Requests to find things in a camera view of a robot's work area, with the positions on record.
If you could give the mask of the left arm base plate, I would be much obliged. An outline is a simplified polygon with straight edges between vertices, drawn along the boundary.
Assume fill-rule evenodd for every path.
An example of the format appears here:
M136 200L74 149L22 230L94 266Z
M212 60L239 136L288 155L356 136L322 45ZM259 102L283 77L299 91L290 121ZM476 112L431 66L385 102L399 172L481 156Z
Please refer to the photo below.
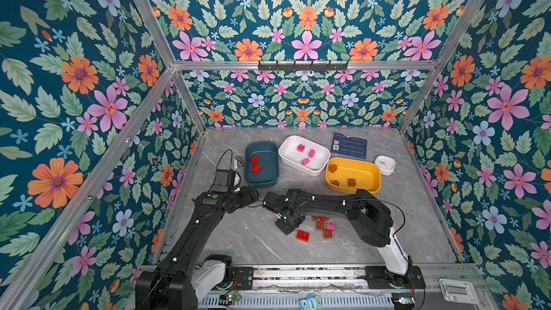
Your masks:
M222 282L216 285L216 289L229 291L231 289L251 290L253 288L255 268L235 267L227 268Z

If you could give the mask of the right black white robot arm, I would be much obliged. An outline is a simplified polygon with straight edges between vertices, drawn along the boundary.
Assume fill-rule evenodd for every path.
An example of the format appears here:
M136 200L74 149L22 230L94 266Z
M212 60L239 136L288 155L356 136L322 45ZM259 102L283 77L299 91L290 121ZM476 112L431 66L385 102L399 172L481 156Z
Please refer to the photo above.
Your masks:
M348 220L362 242L377 248L387 272L404 276L410 258L400 245L391 207L393 203L377 199L364 189L353 195L317 195L290 189L285 195L268 192L262 207L276 214L276 227L286 235L294 232L308 215L327 215Z

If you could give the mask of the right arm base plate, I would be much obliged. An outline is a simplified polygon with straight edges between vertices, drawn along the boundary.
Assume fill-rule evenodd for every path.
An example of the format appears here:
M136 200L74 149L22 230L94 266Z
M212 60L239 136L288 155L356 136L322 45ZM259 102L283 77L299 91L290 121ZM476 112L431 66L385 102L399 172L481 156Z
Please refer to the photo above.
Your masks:
M409 265L404 276L394 274L384 266L366 266L364 280L371 289L425 289L426 283L421 269Z

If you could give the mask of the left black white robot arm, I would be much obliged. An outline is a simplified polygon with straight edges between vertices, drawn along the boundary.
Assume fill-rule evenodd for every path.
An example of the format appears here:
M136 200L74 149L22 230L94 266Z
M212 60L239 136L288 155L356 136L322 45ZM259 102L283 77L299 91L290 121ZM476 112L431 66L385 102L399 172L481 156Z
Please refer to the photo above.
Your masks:
M137 309L197 309L202 299L225 279L231 259L203 263L200 273L195 266L212 231L225 214L233 213L258 200L253 186L230 192L209 190L194 199L192 216L172 250L152 272L143 272L136 282Z

